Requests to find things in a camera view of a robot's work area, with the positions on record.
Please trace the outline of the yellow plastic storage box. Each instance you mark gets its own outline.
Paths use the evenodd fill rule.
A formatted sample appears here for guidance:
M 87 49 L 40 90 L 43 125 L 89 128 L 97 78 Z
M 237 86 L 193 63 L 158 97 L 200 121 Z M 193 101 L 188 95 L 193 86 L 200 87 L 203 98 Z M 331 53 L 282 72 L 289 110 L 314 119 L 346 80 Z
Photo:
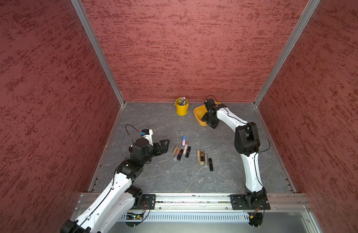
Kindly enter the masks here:
M 219 106 L 220 108 L 225 107 L 225 105 L 221 104 L 220 102 L 217 102 L 217 101 L 215 101 L 215 102 L 216 102 L 217 106 Z M 206 126 L 207 124 L 201 120 L 203 115 L 206 113 L 205 104 L 195 108 L 193 112 L 194 112 L 195 118 L 198 121 L 198 123 L 202 126 Z

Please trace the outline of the gold black square lipstick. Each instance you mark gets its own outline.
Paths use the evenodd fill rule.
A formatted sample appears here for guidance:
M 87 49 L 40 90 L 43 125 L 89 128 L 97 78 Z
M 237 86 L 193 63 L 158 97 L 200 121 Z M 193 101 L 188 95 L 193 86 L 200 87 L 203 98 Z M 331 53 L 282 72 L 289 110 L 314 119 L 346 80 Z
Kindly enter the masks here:
M 203 150 L 199 151 L 199 162 L 201 165 L 205 164 L 205 154 Z

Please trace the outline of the silver grey lipstick tube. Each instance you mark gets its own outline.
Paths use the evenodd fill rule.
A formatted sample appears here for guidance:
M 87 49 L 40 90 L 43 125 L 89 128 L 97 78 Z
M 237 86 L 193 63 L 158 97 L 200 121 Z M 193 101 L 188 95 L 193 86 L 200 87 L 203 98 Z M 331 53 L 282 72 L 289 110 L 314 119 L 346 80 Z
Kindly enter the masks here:
M 205 165 L 207 166 L 208 165 L 208 154 L 207 153 L 205 153 L 204 158 L 205 158 Z

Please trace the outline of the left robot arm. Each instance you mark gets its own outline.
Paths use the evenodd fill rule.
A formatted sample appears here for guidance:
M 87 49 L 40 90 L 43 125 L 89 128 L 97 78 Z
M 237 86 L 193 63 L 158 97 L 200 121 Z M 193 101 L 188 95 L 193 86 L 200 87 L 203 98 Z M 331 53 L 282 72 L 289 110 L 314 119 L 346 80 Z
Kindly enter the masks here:
M 134 206 L 143 204 L 142 190 L 133 182 L 143 172 L 143 167 L 152 158 L 169 150 L 170 140 L 153 143 L 151 135 L 139 138 L 129 148 L 130 156 L 115 170 L 114 176 L 97 199 L 77 217 L 67 220 L 61 233 L 107 233 Z

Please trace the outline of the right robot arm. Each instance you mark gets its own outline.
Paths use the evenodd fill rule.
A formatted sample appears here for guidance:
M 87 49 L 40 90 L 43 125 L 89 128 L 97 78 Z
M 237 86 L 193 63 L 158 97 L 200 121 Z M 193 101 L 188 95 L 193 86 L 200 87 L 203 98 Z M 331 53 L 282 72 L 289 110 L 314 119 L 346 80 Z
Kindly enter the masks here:
M 260 138 L 257 125 L 245 121 L 232 113 L 224 104 L 213 99 L 206 100 L 207 112 L 201 118 L 212 128 L 222 121 L 235 133 L 234 147 L 240 154 L 245 171 L 245 204 L 250 209 L 266 208 L 267 192 L 262 184 L 258 167 Z

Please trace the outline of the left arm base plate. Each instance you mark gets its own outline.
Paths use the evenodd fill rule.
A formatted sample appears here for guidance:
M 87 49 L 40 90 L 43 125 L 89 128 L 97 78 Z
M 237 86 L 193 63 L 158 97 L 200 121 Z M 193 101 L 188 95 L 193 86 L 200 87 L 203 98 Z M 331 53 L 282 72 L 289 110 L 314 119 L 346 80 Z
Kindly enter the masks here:
M 132 210 L 141 210 L 144 211 L 146 208 L 154 209 L 156 202 L 156 194 L 142 194 L 135 198 L 135 203 Z

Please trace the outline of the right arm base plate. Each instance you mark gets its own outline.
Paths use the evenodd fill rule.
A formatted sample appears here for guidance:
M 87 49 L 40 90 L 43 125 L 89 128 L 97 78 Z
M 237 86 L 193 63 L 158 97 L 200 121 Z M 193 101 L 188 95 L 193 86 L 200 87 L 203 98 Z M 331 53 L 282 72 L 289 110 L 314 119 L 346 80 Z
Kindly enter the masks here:
M 270 204 L 266 195 L 252 196 L 230 195 L 230 202 L 233 210 L 270 210 Z

